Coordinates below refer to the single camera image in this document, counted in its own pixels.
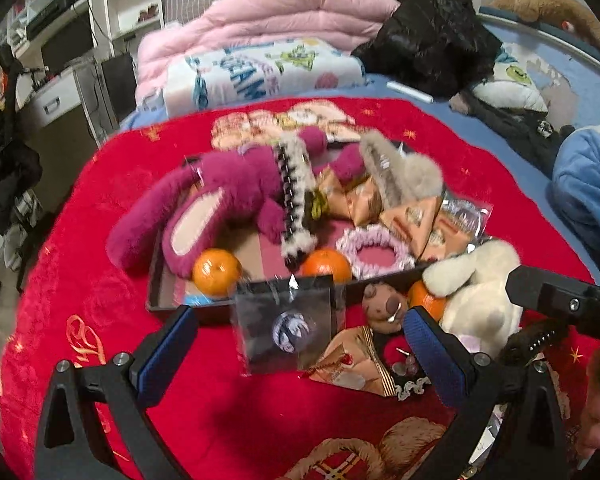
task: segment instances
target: blue gripper pad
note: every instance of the blue gripper pad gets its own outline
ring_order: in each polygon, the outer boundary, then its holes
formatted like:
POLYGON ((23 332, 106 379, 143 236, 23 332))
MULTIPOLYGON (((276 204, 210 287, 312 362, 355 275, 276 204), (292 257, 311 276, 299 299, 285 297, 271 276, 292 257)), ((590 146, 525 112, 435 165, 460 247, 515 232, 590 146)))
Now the blue gripper pad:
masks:
POLYGON ((160 403, 197 333, 195 309, 181 306, 161 330, 140 343, 129 375, 141 407, 160 403))
POLYGON ((458 338, 444 332, 422 306, 407 311, 402 328, 442 403, 458 409, 475 383, 471 354, 458 338))

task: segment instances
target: red fleece blanket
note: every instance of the red fleece blanket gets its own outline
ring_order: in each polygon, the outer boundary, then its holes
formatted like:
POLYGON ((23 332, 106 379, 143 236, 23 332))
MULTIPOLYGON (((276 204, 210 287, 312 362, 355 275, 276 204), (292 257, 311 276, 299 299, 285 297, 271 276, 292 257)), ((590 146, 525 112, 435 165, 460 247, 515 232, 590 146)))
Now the red fleece blanket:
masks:
MULTIPOLYGON (((302 101, 279 100, 240 111, 283 112, 302 101)), ((331 101, 358 125, 378 128, 432 156, 455 192, 492 204, 488 233, 513 244, 523 263, 591 281, 577 254, 492 155, 469 146, 403 100, 331 101)), ((211 149, 212 125, 226 114, 199 113, 121 134, 79 177, 30 273, 2 360, 0 437, 6 459, 23 480, 32 476, 36 426, 54 365, 61 359, 81 366, 104 363, 117 352, 132 351, 160 327, 144 309, 146 273, 129 276, 114 268, 105 254, 107 234, 147 187, 184 156, 211 149)), ((350 309, 348 324, 359 320, 360 312, 350 309)), ((595 345, 572 335, 550 355, 570 401, 571 425, 584 402, 584 367, 595 345)), ((347 439, 342 447, 348 451, 326 458, 329 452, 322 456, 322 448, 314 450, 309 462, 318 465, 313 472, 306 472, 309 466, 302 462, 291 478, 314 478, 312 474, 340 462, 348 471, 346 478, 373 478, 383 466, 397 467, 385 449, 387 435, 415 419, 401 421, 410 416, 443 425, 450 421, 430 386, 422 396, 400 402, 297 374, 244 378, 239 370, 231 328, 202 328, 164 400, 150 410, 165 442, 196 480, 274 479, 327 438, 347 439)), ((105 408, 101 415, 122 469, 138 478, 105 408)))

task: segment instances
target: bolt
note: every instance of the bolt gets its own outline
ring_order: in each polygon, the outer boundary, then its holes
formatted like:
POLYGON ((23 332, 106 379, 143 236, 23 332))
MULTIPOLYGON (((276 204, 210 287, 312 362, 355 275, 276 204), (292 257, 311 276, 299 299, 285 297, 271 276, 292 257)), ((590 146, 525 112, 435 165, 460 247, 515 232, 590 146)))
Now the bolt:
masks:
POLYGON ((489 366, 491 364, 491 358, 483 352, 478 352, 474 355, 474 362, 478 366, 489 366))
POLYGON ((71 363, 69 361, 67 361, 66 359, 63 359, 56 365, 56 370, 58 370, 60 373, 62 373, 62 372, 67 371, 70 366, 71 366, 71 363))
POLYGON ((124 366, 129 362, 131 356, 126 352, 120 352, 113 356, 113 364, 116 366, 124 366))
POLYGON ((478 468, 475 465, 469 465, 464 472, 462 473, 462 476, 464 478, 471 478, 472 476, 474 476, 476 473, 478 472, 478 468))
POLYGON ((544 361, 534 361, 534 368, 536 372, 544 374, 546 372, 546 363, 544 361))

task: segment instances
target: pink comforter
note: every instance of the pink comforter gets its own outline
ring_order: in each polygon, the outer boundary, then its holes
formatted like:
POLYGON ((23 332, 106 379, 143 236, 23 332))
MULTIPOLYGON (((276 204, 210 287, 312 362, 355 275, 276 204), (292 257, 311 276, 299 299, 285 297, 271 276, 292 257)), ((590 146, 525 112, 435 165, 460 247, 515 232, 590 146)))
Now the pink comforter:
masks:
POLYGON ((142 40, 136 101, 165 85, 178 56, 306 37, 349 51, 374 38, 397 7, 396 0, 217 0, 198 19, 142 40))

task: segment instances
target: blue blanket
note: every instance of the blue blanket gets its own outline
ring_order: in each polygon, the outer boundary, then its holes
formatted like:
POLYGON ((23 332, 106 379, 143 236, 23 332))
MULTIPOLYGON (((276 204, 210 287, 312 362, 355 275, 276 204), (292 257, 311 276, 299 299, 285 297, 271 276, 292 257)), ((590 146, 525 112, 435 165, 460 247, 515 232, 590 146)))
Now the blue blanket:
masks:
POLYGON ((600 259, 600 127, 573 132, 555 161, 555 205, 600 259))

